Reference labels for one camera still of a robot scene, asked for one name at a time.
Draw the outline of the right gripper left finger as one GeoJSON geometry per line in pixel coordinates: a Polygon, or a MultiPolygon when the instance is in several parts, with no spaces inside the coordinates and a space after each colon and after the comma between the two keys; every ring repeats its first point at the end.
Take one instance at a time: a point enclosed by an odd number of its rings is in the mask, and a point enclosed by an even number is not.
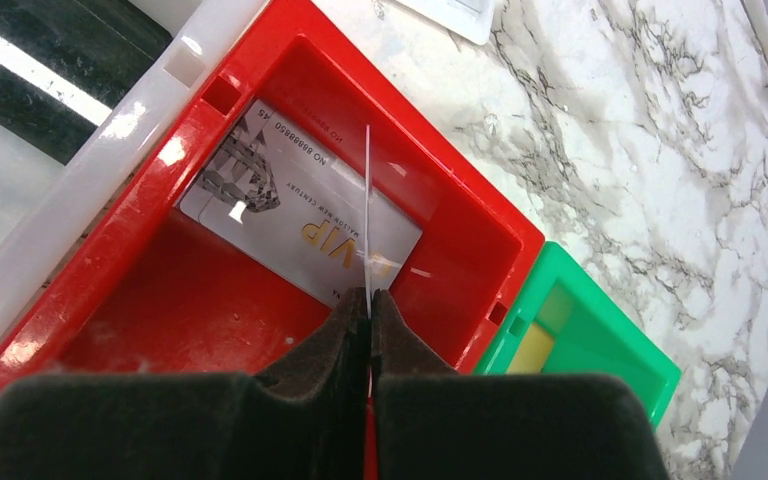
{"type": "Polygon", "coordinates": [[[0,394],[0,479],[359,479],[367,353],[352,288],[254,375],[23,378],[0,394]]]}

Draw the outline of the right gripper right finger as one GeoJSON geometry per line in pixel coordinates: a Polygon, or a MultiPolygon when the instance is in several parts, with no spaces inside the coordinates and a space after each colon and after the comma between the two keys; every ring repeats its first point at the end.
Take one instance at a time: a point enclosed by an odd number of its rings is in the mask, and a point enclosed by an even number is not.
{"type": "Polygon", "coordinates": [[[381,479],[664,479],[643,406],[605,374],[462,375],[371,300],[381,479]]]}

